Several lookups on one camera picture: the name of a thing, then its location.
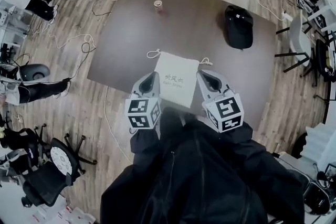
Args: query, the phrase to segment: shoe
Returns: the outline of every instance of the shoe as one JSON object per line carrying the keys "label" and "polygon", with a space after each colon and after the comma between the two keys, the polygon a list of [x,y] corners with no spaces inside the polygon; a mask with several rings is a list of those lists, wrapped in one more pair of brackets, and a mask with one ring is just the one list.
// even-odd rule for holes
{"label": "shoe", "polygon": [[53,23],[54,23],[54,21],[55,21],[55,18],[56,18],[56,15],[57,15],[57,10],[55,10],[54,12],[53,12],[53,14],[54,14],[54,17],[49,21],[49,23],[52,25]]}
{"label": "shoe", "polygon": [[68,93],[69,93],[69,88],[70,88],[70,85],[71,85],[71,82],[69,81],[68,82],[68,85],[67,85],[67,88],[63,91],[63,92],[61,92],[61,96],[62,97],[64,97],[64,96],[67,96],[68,95]]}

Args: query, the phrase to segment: black mesh chair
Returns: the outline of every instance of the black mesh chair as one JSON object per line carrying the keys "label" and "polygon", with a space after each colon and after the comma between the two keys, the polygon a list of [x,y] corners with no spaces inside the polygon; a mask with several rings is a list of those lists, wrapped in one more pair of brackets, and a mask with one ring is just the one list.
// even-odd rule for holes
{"label": "black mesh chair", "polygon": [[79,161],[91,165],[97,164],[97,161],[91,162],[78,156],[85,136],[81,137],[75,150],[72,149],[68,137],[69,134],[66,134],[65,141],[67,145],[53,138],[50,150],[52,161],[47,161],[39,169],[28,173],[25,177],[26,181],[23,184],[23,190],[26,196],[22,198],[24,207],[39,206],[41,204],[49,207],[53,206],[61,191],[67,186],[72,186],[80,176],[78,171],[82,174],[85,173]]}

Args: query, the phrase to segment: stacked white object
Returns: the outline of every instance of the stacked white object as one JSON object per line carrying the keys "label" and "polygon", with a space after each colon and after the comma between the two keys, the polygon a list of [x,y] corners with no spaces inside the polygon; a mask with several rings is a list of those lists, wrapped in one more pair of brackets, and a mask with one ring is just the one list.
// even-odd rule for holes
{"label": "stacked white object", "polygon": [[336,129],[319,123],[315,128],[306,127],[306,131],[307,143],[300,155],[325,171],[329,163],[336,162]]}

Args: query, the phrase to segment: drawstring bag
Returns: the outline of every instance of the drawstring bag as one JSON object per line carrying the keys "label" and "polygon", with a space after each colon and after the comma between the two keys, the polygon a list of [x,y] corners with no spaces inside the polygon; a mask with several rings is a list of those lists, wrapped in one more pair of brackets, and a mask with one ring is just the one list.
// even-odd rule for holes
{"label": "drawstring bag", "polygon": [[196,73],[198,65],[212,65],[208,58],[202,62],[192,59],[182,58],[168,52],[160,50],[147,53],[148,58],[155,58],[160,55],[155,67],[155,71],[160,76],[160,97],[170,102],[190,108],[196,87]]}

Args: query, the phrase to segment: tabletop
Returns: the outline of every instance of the tabletop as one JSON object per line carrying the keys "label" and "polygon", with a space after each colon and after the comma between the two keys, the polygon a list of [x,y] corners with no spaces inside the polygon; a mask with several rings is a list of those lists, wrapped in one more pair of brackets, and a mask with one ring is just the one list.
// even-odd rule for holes
{"label": "tabletop", "polygon": [[[102,34],[88,72],[88,79],[130,93],[134,83],[153,72],[158,58],[149,51],[160,49],[201,61],[208,57],[211,69],[224,75],[240,94],[244,120],[257,130],[269,95],[274,64],[275,24],[251,13],[252,47],[230,47],[225,38],[224,11],[230,3],[221,0],[117,0]],[[200,114],[202,95],[196,85],[190,112]]]}

